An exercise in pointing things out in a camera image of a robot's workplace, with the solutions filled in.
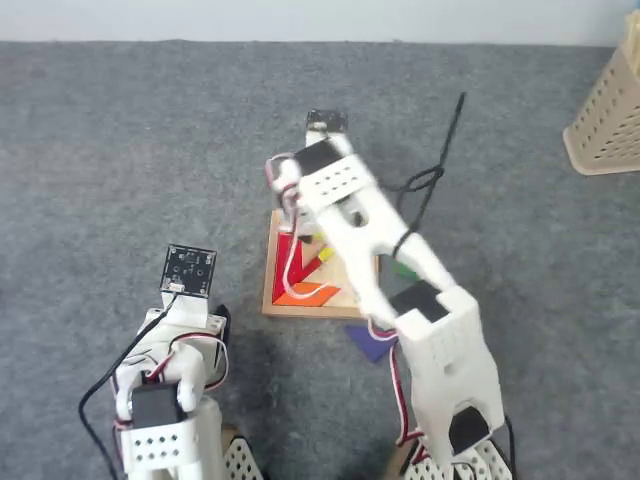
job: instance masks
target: purple tangram piece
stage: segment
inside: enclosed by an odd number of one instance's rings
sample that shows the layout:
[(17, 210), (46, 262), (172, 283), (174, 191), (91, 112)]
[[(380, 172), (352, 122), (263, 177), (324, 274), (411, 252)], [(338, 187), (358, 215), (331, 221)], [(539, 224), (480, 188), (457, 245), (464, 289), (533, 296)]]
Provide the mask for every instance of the purple tangram piece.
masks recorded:
[(351, 340), (353, 340), (358, 348), (362, 350), (371, 363), (376, 363), (384, 357), (391, 346), (398, 341), (397, 338), (392, 338), (391, 340), (386, 340), (384, 342), (374, 340), (369, 335), (367, 327), (360, 325), (347, 325), (345, 329), (347, 330), (347, 334), (351, 337)]

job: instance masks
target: tangram puzzle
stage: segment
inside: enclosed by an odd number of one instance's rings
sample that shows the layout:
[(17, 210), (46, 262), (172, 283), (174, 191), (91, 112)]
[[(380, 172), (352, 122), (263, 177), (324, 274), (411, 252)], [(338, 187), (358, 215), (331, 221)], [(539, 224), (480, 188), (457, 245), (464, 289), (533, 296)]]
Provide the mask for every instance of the tangram puzzle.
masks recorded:
[(296, 317), (361, 318), (344, 265), (321, 237), (297, 241), (289, 269), (289, 284), (300, 294), (328, 285), (306, 299), (293, 298), (282, 282), (292, 235), (279, 231), (277, 212), (271, 215), (262, 312)]

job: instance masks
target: green tangram piece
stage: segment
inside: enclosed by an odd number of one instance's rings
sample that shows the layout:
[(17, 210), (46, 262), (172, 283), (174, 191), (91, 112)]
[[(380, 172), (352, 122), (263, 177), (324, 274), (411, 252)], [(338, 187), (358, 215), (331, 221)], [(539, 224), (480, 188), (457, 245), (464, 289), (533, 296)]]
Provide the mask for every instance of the green tangram piece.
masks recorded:
[(418, 274), (411, 270), (409, 267), (404, 265), (403, 263), (393, 261), (393, 265), (391, 266), (391, 270), (393, 273), (400, 275), (401, 277), (407, 277), (411, 280), (420, 280)]

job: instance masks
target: robotic arm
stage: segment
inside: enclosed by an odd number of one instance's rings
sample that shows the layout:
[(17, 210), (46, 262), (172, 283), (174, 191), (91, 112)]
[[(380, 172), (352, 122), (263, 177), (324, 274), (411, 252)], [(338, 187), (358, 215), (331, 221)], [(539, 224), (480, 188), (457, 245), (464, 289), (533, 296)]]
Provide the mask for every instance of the robotic arm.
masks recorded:
[[(421, 442), (436, 463), (448, 465), (504, 423), (478, 304), (424, 238), (408, 232), (345, 131), (340, 114), (311, 112), (307, 146), (274, 157), (267, 177), (286, 222), (298, 232), (321, 233), (341, 257), (363, 316), (396, 332), (411, 371)], [(387, 299), (372, 268), (379, 254), (395, 254), (421, 280)]]
[(223, 479), (222, 416), (204, 396), (228, 371), (229, 313), (210, 312), (216, 253), (171, 245), (161, 285), (164, 310), (150, 309), (142, 331), (163, 312), (112, 377), (125, 473), (130, 480)]

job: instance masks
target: white wall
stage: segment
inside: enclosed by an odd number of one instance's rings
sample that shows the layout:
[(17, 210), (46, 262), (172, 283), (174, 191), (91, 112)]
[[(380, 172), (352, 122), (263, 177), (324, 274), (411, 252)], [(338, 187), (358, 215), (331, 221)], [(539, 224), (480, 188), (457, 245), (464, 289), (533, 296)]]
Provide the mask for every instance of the white wall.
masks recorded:
[(0, 40), (613, 45), (635, 0), (3, 0)]

